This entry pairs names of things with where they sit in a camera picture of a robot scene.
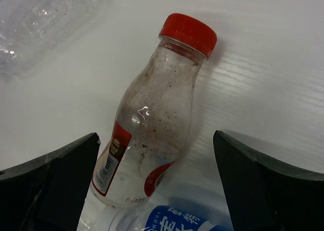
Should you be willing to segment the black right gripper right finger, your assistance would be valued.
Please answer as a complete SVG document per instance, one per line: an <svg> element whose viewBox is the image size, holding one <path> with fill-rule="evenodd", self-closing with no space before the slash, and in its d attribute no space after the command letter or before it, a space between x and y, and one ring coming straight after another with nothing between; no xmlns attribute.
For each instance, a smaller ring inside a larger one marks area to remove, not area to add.
<svg viewBox="0 0 324 231"><path fill-rule="evenodd" d="M217 130L213 146L234 230L323 230L323 174Z"/></svg>

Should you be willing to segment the red cap small bottle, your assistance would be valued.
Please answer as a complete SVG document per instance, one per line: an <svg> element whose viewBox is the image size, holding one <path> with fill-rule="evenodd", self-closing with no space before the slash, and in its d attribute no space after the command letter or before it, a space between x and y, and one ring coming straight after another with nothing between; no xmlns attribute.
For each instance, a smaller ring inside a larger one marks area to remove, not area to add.
<svg viewBox="0 0 324 231"><path fill-rule="evenodd" d="M145 204L184 154L196 79L217 42L209 26L179 13L167 17L159 39L120 101L94 170L90 189L108 206Z"/></svg>

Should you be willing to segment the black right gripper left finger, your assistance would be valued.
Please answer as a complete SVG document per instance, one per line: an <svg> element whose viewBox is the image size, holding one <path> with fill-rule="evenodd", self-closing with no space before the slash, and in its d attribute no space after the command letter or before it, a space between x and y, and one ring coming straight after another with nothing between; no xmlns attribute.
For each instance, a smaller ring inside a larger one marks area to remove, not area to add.
<svg viewBox="0 0 324 231"><path fill-rule="evenodd" d="M1 230L76 230L98 152L94 132L1 170Z"/></svg>

